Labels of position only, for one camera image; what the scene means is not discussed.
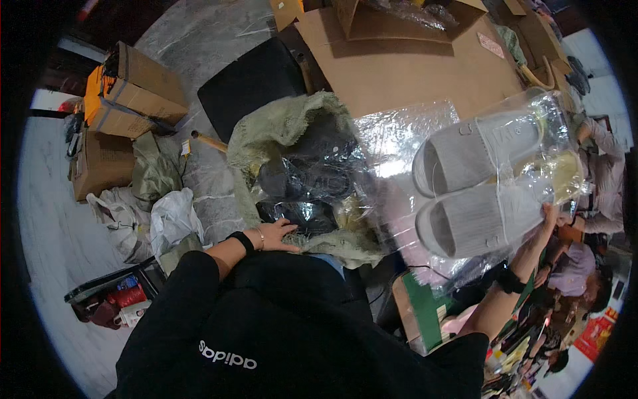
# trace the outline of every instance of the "black chair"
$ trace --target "black chair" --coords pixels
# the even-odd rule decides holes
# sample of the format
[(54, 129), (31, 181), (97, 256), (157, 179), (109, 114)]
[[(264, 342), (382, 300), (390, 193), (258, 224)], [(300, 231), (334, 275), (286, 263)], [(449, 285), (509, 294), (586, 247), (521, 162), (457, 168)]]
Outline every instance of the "black chair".
[(271, 101), (305, 92), (299, 65), (281, 40), (271, 38), (213, 76), (197, 96), (217, 135), (228, 143), (244, 116)]

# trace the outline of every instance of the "bracelet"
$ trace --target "bracelet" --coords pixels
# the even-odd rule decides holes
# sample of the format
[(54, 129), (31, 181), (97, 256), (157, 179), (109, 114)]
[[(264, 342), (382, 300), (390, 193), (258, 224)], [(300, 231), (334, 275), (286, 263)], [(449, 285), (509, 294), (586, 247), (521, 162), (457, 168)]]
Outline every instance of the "bracelet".
[(265, 239), (263, 238), (263, 233), (262, 231), (259, 229), (259, 227), (255, 227), (257, 229), (257, 231), (259, 231), (259, 235), (262, 237), (262, 248), (263, 248), (263, 242), (265, 241)]

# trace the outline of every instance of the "hand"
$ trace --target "hand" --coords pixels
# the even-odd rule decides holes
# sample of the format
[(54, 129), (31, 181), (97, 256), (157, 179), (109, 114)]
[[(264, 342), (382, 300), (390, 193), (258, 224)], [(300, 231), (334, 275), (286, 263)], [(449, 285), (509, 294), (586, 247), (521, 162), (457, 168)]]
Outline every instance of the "hand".
[(543, 203), (543, 212), (545, 213), (545, 221), (540, 231), (530, 240), (530, 245), (537, 248), (545, 248), (547, 246), (547, 242), (554, 232), (556, 218), (558, 217), (558, 208), (548, 202)]
[(244, 234), (253, 243), (253, 246), (258, 251), (288, 251), (299, 252), (301, 249), (294, 245), (284, 244), (281, 242), (283, 236), (289, 232), (293, 232), (297, 229), (297, 225), (289, 224), (290, 220), (281, 218), (274, 223), (262, 223), (259, 230), (263, 234), (259, 234), (257, 229), (245, 230)]
[(564, 225), (569, 225), (572, 223), (572, 215), (568, 214), (568, 213), (563, 213), (561, 212), (558, 217), (556, 218), (556, 225), (558, 227), (562, 227)]
[(549, 272), (551, 270), (549, 269), (549, 266), (545, 266), (543, 267), (541, 270), (538, 271), (538, 273), (536, 274), (536, 277), (534, 277), (534, 288), (539, 288), (541, 285), (545, 284), (545, 281), (547, 280), (547, 277), (549, 276)]

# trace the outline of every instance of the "wooden stick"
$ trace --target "wooden stick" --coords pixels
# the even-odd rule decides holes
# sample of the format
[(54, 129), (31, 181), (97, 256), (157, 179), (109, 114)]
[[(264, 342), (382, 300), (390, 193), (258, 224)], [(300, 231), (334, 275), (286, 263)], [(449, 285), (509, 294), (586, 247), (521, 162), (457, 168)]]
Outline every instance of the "wooden stick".
[(191, 136), (195, 140), (199, 140), (200, 142), (206, 143), (209, 146), (213, 147), (214, 149), (221, 151), (222, 153), (228, 152), (228, 144), (222, 143), (219, 140), (211, 139), (210, 137), (202, 135), (200, 132), (196, 130), (193, 130), (191, 132)]

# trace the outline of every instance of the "slide sandal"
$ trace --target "slide sandal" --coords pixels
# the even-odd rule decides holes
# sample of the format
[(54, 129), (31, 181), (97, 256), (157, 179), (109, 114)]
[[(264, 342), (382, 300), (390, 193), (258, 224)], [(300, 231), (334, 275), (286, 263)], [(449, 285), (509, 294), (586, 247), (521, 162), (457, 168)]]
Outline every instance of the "slide sandal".
[(549, 179), (525, 179), (444, 195), (419, 211), (417, 235), (428, 251), (451, 259), (495, 251), (542, 221), (542, 202), (551, 192)]
[(419, 192), (428, 198), (483, 183), (504, 162), (535, 153), (542, 140), (537, 117), (522, 111), (476, 117), (439, 130), (421, 145), (412, 163)]

